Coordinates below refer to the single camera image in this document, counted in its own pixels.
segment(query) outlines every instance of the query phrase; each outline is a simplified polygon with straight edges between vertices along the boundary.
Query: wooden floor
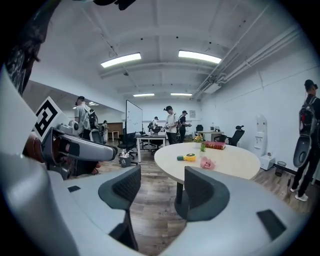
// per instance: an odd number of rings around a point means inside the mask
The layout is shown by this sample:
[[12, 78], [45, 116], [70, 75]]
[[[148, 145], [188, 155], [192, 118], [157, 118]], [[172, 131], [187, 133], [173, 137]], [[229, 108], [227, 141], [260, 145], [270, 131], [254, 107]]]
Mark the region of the wooden floor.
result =
[[[186, 221], [177, 214], [174, 201], [177, 183], [168, 178], [157, 166], [153, 155], [147, 150], [141, 151], [141, 188], [130, 208], [131, 222], [139, 251], [148, 256], [160, 254], [182, 232]], [[119, 170], [119, 158], [103, 162], [99, 172]], [[282, 177], [275, 175], [275, 169], [260, 170], [253, 181], [263, 185], [278, 198], [286, 202], [299, 213], [312, 211], [320, 196], [320, 188], [309, 185], [306, 194], [307, 202], [295, 199], [290, 191], [287, 192], [287, 182], [293, 175], [284, 172]]]

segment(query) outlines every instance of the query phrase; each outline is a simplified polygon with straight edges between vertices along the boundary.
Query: round table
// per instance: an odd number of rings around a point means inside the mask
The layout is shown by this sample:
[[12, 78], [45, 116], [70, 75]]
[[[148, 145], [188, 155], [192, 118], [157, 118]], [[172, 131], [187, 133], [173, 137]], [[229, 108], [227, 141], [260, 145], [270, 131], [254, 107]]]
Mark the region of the round table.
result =
[[[194, 153], [196, 161], [178, 161], [177, 156]], [[240, 147], [226, 145], [223, 150], [207, 148], [203, 154], [215, 162], [213, 171], [250, 180], [260, 169], [257, 156]], [[179, 143], [165, 146], [154, 155], [155, 163], [165, 174], [177, 182], [174, 206], [176, 212], [184, 219], [188, 213], [188, 195], [184, 188], [185, 166], [200, 168], [200, 147], [198, 143]]]

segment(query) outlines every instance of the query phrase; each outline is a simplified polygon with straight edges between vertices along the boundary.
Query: ceiling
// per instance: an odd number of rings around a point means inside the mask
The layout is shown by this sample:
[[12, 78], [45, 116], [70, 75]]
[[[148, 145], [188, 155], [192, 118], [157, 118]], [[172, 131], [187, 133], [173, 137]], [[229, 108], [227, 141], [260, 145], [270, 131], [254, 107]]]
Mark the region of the ceiling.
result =
[[[47, 97], [51, 97], [54, 103], [64, 112], [74, 111], [73, 107], [75, 107], [75, 102], [78, 98], [77, 95], [73, 95], [66, 91], [52, 88], [31, 80], [29, 80], [22, 95], [24, 101], [34, 112], [37, 111]], [[90, 108], [98, 111], [108, 109], [107, 106], [101, 104], [98, 106], [90, 106]]]
[[[260, 16], [269, 3], [137, 0], [120, 11], [115, 4], [63, 1], [50, 27], [69, 38], [80, 58], [124, 99], [139, 93], [167, 99], [170, 93], [194, 94], [217, 65], [179, 58], [179, 50], [221, 58], [218, 74], [226, 65], [224, 72], [236, 68], [294, 23], [275, 2]], [[100, 65], [133, 53], [140, 53], [141, 59], [108, 68]]]

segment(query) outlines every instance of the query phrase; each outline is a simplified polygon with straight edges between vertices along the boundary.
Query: man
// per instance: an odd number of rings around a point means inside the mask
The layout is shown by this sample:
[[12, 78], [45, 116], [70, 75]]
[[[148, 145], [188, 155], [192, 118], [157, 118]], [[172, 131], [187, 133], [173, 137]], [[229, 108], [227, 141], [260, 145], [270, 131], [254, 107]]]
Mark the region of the man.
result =
[[[308, 93], [308, 96], [305, 100], [305, 104], [309, 104], [311, 101], [313, 101], [311, 105], [315, 112], [315, 117], [317, 120], [320, 120], [320, 99], [316, 97], [316, 90], [318, 89], [318, 86], [314, 84], [314, 82], [311, 80], [306, 80], [304, 83], [304, 86], [305, 86], [306, 92]], [[313, 175], [316, 171], [316, 168], [320, 159], [320, 149], [319, 149], [318, 138], [317, 138], [318, 132], [319, 131], [317, 130], [312, 136], [312, 145], [311, 145], [311, 150], [309, 153], [308, 160], [305, 162], [303, 166], [298, 168], [296, 175], [294, 177], [292, 187], [290, 189], [291, 192], [295, 192], [298, 189], [299, 181], [304, 173], [304, 170], [307, 164], [309, 163], [308, 170], [306, 171], [304, 179], [301, 182], [298, 193], [295, 195], [296, 199], [303, 202], [308, 200], [308, 196], [305, 194], [305, 191], [309, 185], [309, 182], [313, 178]]]
[[166, 129], [166, 135], [168, 136], [169, 144], [176, 144], [177, 143], [177, 124], [178, 124], [178, 117], [171, 106], [167, 106], [163, 109], [164, 111], [168, 112], [168, 116], [166, 118], [166, 122], [164, 125], [164, 129]]
[[188, 115], [187, 111], [182, 111], [182, 115], [179, 118], [180, 122], [180, 140], [179, 143], [183, 143], [186, 135], [186, 127], [191, 127], [190, 123], [186, 123], [186, 115]]
[[152, 130], [156, 129], [156, 127], [158, 126], [158, 120], [159, 120], [158, 117], [155, 116], [153, 121], [152, 121], [152, 125], [151, 125], [151, 129]]
[[86, 99], [79, 96], [75, 102], [74, 120], [79, 123], [78, 136], [90, 141], [90, 107], [86, 105]]

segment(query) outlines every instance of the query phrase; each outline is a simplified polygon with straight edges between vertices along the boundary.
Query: fluorescent ceiling light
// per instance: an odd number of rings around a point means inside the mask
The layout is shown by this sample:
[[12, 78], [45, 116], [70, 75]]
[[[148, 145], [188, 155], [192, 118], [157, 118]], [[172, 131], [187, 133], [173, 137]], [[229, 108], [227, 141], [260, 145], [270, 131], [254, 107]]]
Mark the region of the fluorescent ceiling light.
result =
[[171, 93], [172, 96], [192, 96], [192, 93]]
[[213, 57], [213, 56], [210, 56], [207, 54], [192, 52], [192, 51], [185, 51], [185, 50], [180, 50], [178, 56], [184, 57], [184, 58], [203, 60], [203, 61], [207, 61], [207, 62], [213, 62], [213, 63], [217, 63], [217, 64], [221, 61], [221, 59], [217, 58], [217, 57]]
[[134, 53], [131, 55], [127, 55], [127, 56], [122, 56], [119, 58], [114, 58], [112, 60], [108, 60], [104, 63], [101, 63], [101, 66], [104, 68], [116, 65], [116, 64], [120, 64], [120, 63], [124, 63], [124, 62], [130, 62], [130, 61], [134, 61], [134, 60], [140, 60], [141, 59], [141, 55], [140, 53]]
[[154, 93], [134, 94], [133, 97], [155, 96]]

